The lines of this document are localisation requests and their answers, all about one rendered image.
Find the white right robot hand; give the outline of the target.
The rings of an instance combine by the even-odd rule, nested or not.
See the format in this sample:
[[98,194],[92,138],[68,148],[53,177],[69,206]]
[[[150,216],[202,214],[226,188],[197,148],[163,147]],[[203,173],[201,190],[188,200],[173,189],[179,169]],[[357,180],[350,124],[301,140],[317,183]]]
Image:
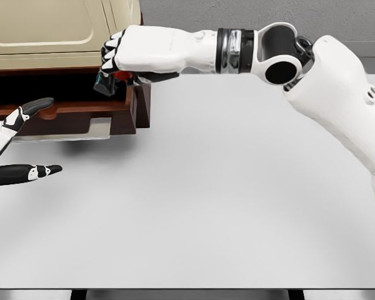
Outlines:
[[191,33],[180,29],[130,25],[103,44],[100,71],[122,73],[135,86],[177,78],[187,68],[189,41]]

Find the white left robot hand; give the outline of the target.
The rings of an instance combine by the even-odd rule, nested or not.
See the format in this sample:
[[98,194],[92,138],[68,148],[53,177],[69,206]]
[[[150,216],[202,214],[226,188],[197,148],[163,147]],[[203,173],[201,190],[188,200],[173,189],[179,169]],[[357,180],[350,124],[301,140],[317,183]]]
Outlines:
[[[21,130],[24,123],[40,110],[52,106],[53,102],[52,97],[27,102],[0,121],[0,156],[9,146],[13,137]],[[63,168],[60,165],[12,164],[0,166],[0,186],[32,182],[59,173],[62,170]]]

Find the black switch with red button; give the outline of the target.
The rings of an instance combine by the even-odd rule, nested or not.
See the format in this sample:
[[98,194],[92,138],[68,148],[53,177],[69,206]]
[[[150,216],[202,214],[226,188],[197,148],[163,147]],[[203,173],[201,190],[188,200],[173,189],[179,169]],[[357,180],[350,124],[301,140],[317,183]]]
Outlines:
[[94,84],[94,90],[105,96],[112,96],[118,90],[118,83],[128,81],[132,76],[133,74],[127,71],[118,71],[112,74],[99,71]]

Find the brown wooden cabinet drawer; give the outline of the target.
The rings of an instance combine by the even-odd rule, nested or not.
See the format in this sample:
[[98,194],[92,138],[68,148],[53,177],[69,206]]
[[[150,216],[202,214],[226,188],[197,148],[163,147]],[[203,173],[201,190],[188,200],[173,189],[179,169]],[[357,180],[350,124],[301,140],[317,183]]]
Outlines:
[[93,89],[95,81],[95,74],[0,77],[0,121],[24,103],[53,97],[53,105],[27,121],[19,135],[82,134],[92,118],[111,118],[111,134],[134,134],[134,91],[122,85],[107,97]]

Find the cream and brown wooden cabinet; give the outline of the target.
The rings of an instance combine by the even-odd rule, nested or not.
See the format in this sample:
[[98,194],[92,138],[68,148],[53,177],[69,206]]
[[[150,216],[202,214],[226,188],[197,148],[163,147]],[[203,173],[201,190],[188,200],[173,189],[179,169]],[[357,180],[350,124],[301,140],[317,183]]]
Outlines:
[[[142,23],[139,0],[0,0],[0,77],[97,76],[103,43],[127,26]],[[122,85],[125,83],[119,82],[118,89]],[[134,91],[136,100],[136,131],[148,128],[151,88],[128,88]],[[105,139],[112,135],[122,134],[111,134],[111,118],[99,117],[91,119],[86,133],[18,133],[16,139]]]

